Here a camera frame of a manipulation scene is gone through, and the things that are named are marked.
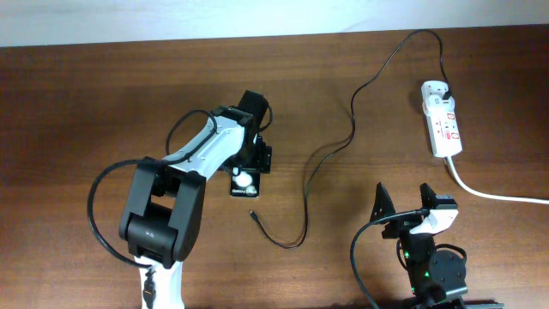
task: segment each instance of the wooden table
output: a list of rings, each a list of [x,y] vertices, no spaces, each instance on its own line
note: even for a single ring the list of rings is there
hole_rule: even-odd
[[[471,187],[548,198],[549,29],[439,31],[463,152],[456,167]],[[198,242],[184,264],[189,308],[324,308],[366,304],[349,263],[376,183],[397,210],[420,207],[419,185],[451,194],[460,215],[436,237],[468,251],[467,300],[509,308],[549,303],[549,207],[472,196],[431,154],[419,87],[440,80],[437,42],[412,39],[355,102],[356,137],[317,175],[310,234],[285,251],[248,216],[255,209],[280,240],[302,228],[301,187],[322,156],[349,134],[349,99],[407,32],[207,39],[0,50],[0,306],[137,308],[137,270],[93,237],[86,198],[95,176],[126,158],[163,155],[166,133],[190,109],[234,105],[264,94],[274,122],[272,173],[257,200],[230,198],[229,179],[209,182]],[[173,140],[202,127],[193,118]],[[316,150],[312,160],[307,163]],[[101,184],[95,214],[120,251],[118,222],[133,168]],[[411,296],[395,242],[381,228],[359,240],[357,263],[376,299]]]

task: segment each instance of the power strip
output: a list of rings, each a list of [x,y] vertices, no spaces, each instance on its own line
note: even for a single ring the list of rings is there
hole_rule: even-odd
[[[486,194],[469,188],[460,179],[452,161],[452,156],[459,154],[462,150],[462,137],[457,129],[455,121],[455,101],[449,96],[449,86],[446,82],[428,81],[421,86],[423,96],[423,112],[427,117],[427,126],[431,136],[432,153],[437,158],[444,158],[452,177],[463,190],[478,197],[497,199],[500,201],[542,203],[549,204],[549,200],[529,197],[504,197],[493,194]]]

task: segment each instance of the wood grain surface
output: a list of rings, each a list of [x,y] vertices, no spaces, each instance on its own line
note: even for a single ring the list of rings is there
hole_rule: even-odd
[[[356,99],[356,137],[311,188],[310,234],[285,251],[248,216],[254,209],[280,240],[302,228],[301,191],[318,161],[350,130],[349,100],[407,32],[209,39],[0,49],[0,307],[138,308],[136,269],[97,243],[86,199],[109,164],[163,155],[167,132],[190,109],[264,94],[274,122],[272,173],[257,200],[230,198],[229,178],[208,182],[202,228],[184,264],[189,308],[325,308],[366,305],[349,263],[370,218],[376,184],[397,210],[420,207],[419,185],[453,195],[460,214],[437,242],[468,252],[466,300],[508,308],[549,304],[549,207],[472,196],[431,154],[419,87],[440,80],[437,42],[410,40]],[[441,30],[463,152],[455,164],[474,189],[549,198],[549,28]],[[178,130],[184,145],[204,123]],[[133,168],[101,184],[95,214],[122,252],[118,221]],[[395,242],[374,227],[357,264],[380,302],[411,296]]]

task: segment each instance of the white wall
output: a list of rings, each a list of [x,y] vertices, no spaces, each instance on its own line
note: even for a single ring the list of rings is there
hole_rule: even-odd
[[[0,0],[0,46],[548,22],[547,0]]]

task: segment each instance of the white cable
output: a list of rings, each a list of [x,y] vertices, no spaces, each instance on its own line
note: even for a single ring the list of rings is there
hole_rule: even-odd
[[[504,197],[504,196],[497,196],[492,194],[486,194],[482,192],[475,191],[471,188],[469,188],[467,185],[463,183],[463,181],[460,179],[460,177],[457,175],[457,172],[455,171],[454,162],[452,161],[451,157],[446,157],[446,162],[448,162],[448,166],[450,171],[452,172],[452,176],[454,177],[455,181],[467,192],[474,194],[478,197],[485,197],[485,198],[492,198],[497,199],[500,201],[512,201],[512,202],[525,202],[525,203],[541,203],[541,204],[548,204],[549,200],[542,200],[539,198],[528,198],[528,197]]]

